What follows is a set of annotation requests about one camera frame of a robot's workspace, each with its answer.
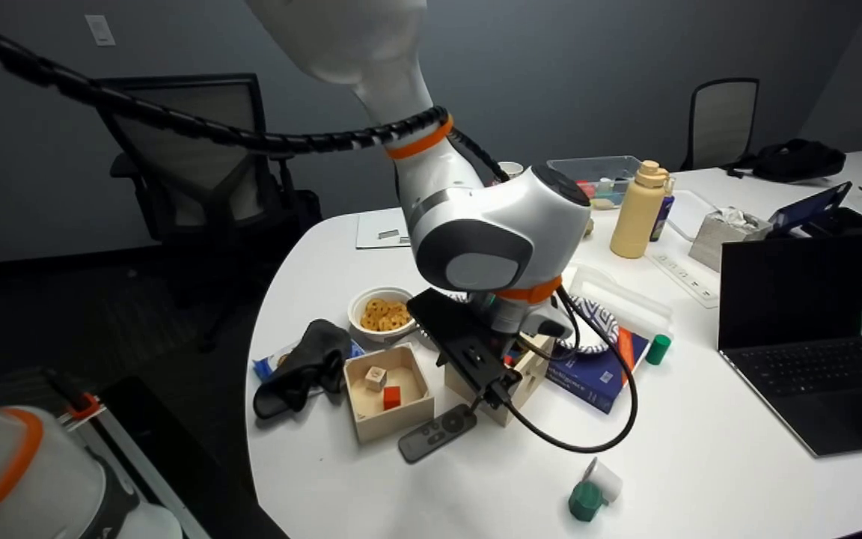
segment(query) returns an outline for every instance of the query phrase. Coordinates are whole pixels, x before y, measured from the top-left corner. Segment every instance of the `black cable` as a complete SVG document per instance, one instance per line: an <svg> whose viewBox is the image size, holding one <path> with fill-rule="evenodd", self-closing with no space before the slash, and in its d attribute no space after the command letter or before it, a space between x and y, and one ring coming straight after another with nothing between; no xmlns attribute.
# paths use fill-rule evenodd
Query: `black cable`
<svg viewBox="0 0 862 539"><path fill-rule="evenodd" d="M469 134L463 134L458 125L452 129L452 137L466 147L497 179L508 179L508 173L478 147Z"/></svg>
<svg viewBox="0 0 862 539"><path fill-rule="evenodd" d="M578 357L578 352L579 352L579 326L578 326L578 318L574 318L574 306L565 303L562 297L559 297L559 303L562 303L562 312L565 312L568 321L571 321L571 332L574 332L574 346L571 346L571 352Z"/></svg>
<svg viewBox="0 0 862 539"><path fill-rule="evenodd" d="M419 129L427 129L433 122L440 125L449 119L449 110L436 104L397 122L352 129L352 132L316 132L316 134L250 132L250 129L216 122L210 117L163 108L159 102L147 102L131 92L113 89L63 64L39 58L29 47L5 37L0 37L0 64L23 81L36 87L56 87L63 95L83 102L83 104L111 108L123 117L134 117L160 129L172 129L187 137L210 137L216 144L237 144L237 147L247 147L258 152L279 152L279 156L345 152L345 149L379 147L379 144L392 144L397 137L415 134Z"/></svg>
<svg viewBox="0 0 862 539"><path fill-rule="evenodd" d="M636 423L636 384L633 384L633 370L621 361L621 357L618 357L618 351L614 346L614 342L588 321L588 315L579 312L579 308L574 306L574 300L571 300L562 287L556 287L556 290L559 290L559 300L568 303L568 306L578 312L578 318L579 318L591 332L599 332L599 338L606 342L611 352L617 357L617 366L621 367L621 373L624 373L624 381L629 381L629 391L632 391L632 409L629 409L624 426L621 426L611 439L605 439L605 444L599 444L599 445L574 445L574 444L556 439L556 438L551 438L548 430L535 429L535 426L511 403L511 399L505 399L502 391L497 391L497 394L500 394L500 403L502 403L526 430L532 430L532 433L541 438L544 444L551 444L551 445L556 445L556 450L565 450L565 451L579 451L579 456L585 456L585 451L606 451L606 450L614 450L617 444L621 444L621 439L632 433L633 423Z"/></svg>

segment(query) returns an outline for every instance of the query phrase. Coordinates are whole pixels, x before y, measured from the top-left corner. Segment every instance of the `red object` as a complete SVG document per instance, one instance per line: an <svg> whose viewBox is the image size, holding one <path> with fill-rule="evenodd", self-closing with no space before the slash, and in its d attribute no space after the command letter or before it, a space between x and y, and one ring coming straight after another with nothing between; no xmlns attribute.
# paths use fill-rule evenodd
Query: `red object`
<svg viewBox="0 0 862 539"><path fill-rule="evenodd" d="M617 351L621 366L633 367L636 357L633 357L633 338L624 326L617 329Z"/></svg>
<svg viewBox="0 0 862 539"><path fill-rule="evenodd" d="M382 409L401 408L401 385L382 385L379 403Z"/></svg>
<svg viewBox="0 0 862 539"><path fill-rule="evenodd" d="M591 200L591 182L578 179L578 189L585 194L585 200Z"/></svg>
<svg viewBox="0 0 862 539"><path fill-rule="evenodd" d="M80 420L95 415L98 409L101 409L101 399L92 394L92 391L83 391L80 400L77 400L77 408L68 408L68 415L72 415L75 423L80 423Z"/></svg>

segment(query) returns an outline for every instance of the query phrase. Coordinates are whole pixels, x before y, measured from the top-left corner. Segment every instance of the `black laptop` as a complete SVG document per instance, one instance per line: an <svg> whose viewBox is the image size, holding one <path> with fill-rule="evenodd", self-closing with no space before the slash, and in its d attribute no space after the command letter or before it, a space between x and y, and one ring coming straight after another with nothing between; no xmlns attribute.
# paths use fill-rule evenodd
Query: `black laptop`
<svg viewBox="0 0 862 539"><path fill-rule="evenodd" d="M813 456L862 450L862 237L728 242L719 346Z"/></svg>

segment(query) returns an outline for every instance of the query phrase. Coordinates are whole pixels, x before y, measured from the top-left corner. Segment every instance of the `white table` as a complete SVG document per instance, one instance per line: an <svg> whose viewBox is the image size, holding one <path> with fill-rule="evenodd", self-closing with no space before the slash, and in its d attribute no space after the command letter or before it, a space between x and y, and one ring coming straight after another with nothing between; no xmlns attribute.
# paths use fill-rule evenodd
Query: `white table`
<svg viewBox="0 0 862 539"><path fill-rule="evenodd" d="M678 173L678 189L768 216L822 186L729 179L720 170ZM862 186L862 152L838 179ZM357 251L357 218L337 216L303 237L279 269L250 335L250 358L294 345L312 318L345 323L345 306L371 285L425 287L409 248ZM600 462L621 477L621 498L596 520L568 516L565 498L588 463L518 423L478 420L466 438L419 463L403 463L395 438L360 445L348 403L313 399L298 420L255 426L255 373L244 373L244 429L261 505L298 539L368 535L840 535L862 529L862 451L811 459L764 400L716 352L716 308L675 285L651 255L681 255L672 231L644 260L606 251L617 212L596 212L596 234L574 263L672 306L668 358L636 367L641 415ZM455 403L433 346L412 335L436 414ZM624 420L624 399L605 415L554 384L523 414L541 429L596 444Z"/></svg>

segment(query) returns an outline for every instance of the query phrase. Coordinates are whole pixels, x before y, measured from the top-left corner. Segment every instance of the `yellow bottle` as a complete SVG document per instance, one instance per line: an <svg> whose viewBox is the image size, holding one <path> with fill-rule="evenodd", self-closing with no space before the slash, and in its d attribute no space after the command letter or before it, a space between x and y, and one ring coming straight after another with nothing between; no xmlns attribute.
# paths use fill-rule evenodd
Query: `yellow bottle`
<svg viewBox="0 0 862 539"><path fill-rule="evenodd" d="M668 194L668 170L657 161L641 161L636 177L618 203L611 251L618 257L644 257L651 221Z"/></svg>

